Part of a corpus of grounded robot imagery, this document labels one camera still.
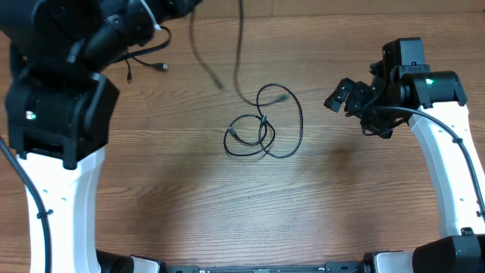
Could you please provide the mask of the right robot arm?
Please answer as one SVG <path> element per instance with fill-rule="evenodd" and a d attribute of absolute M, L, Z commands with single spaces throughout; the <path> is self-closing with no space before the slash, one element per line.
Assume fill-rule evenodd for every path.
<path fill-rule="evenodd" d="M 379 251 L 331 272 L 482 272 L 484 170 L 469 124 L 468 98 L 453 71 L 433 71 L 421 38 L 399 38 L 371 65 L 371 84 L 341 80 L 325 100 L 360 120 L 367 136 L 388 139 L 407 124 L 424 154 L 436 195 L 440 238 L 411 251 Z"/>

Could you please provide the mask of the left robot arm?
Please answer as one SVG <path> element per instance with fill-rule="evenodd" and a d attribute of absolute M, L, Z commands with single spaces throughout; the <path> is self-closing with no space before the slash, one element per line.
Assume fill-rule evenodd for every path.
<path fill-rule="evenodd" d="M 150 53 L 194 1 L 3 0 L 12 84 L 1 148 L 23 181 L 33 272 L 163 272 L 156 259 L 95 246 L 95 202 L 119 89 L 103 74 Z"/>

